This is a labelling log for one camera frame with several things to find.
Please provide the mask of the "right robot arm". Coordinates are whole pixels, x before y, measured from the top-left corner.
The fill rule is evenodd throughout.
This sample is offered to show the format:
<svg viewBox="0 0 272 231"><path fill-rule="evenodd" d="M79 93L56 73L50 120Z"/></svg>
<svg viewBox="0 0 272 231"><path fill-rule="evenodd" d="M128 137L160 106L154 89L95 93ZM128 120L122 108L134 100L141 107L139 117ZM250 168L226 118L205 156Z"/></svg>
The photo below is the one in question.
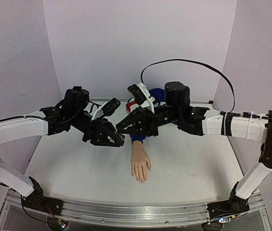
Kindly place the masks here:
<svg viewBox="0 0 272 231"><path fill-rule="evenodd" d="M160 126L176 122L178 129L191 135L222 135L261 143L257 163L238 182L234 195L247 199L272 172L272 110L256 115L210 110L190 105L190 89L180 82L165 84L165 105L155 108L153 97L143 83L133 84L128 91L136 108L121 120L120 133L157 136Z"/></svg>

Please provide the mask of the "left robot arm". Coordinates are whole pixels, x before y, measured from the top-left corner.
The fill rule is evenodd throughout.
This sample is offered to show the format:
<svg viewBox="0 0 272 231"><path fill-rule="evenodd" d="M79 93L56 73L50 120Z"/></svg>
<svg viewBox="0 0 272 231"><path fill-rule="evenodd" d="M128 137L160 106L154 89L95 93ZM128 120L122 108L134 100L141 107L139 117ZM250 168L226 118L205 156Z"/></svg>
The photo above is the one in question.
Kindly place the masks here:
<svg viewBox="0 0 272 231"><path fill-rule="evenodd" d="M75 128L82 132L83 142L88 141L94 146L123 146L124 135L118 133L107 120L120 106L120 101L113 98L99 105L95 112L86 111L89 103L90 93L81 86L74 86L65 92L64 98L56 106L0 119L0 145L30 137L56 135ZM27 198L36 210L43 210L47 205L39 183L8 166L1 157L0 184Z"/></svg>

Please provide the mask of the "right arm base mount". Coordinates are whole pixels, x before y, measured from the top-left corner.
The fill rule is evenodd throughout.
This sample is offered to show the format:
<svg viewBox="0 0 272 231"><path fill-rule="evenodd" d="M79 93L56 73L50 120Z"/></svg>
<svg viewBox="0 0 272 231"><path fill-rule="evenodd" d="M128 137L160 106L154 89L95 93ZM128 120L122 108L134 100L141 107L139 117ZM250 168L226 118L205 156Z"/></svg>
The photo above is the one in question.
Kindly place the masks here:
<svg viewBox="0 0 272 231"><path fill-rule="evenodd" d="M249 211L249 198L243 199L236 195L235 189L232 189L228 200L211 202L207 205L209 220L217 220L231 216L237 216Z"/></svg>

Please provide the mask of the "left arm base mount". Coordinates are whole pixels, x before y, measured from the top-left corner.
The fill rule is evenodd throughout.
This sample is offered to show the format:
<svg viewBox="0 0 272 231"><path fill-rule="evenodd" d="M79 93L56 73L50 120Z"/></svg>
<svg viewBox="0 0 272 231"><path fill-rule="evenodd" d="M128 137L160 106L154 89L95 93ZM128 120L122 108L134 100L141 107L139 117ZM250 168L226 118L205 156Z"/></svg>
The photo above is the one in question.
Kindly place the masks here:
<svg viewBox="0 0 272 231"><path fill-rule="evenodd" d="M36 211L60 215L64 205L63 200L45 196L40 184L32 177L29 177L29 179L33 184L33 192L22 197L22 205Z"/></svg>

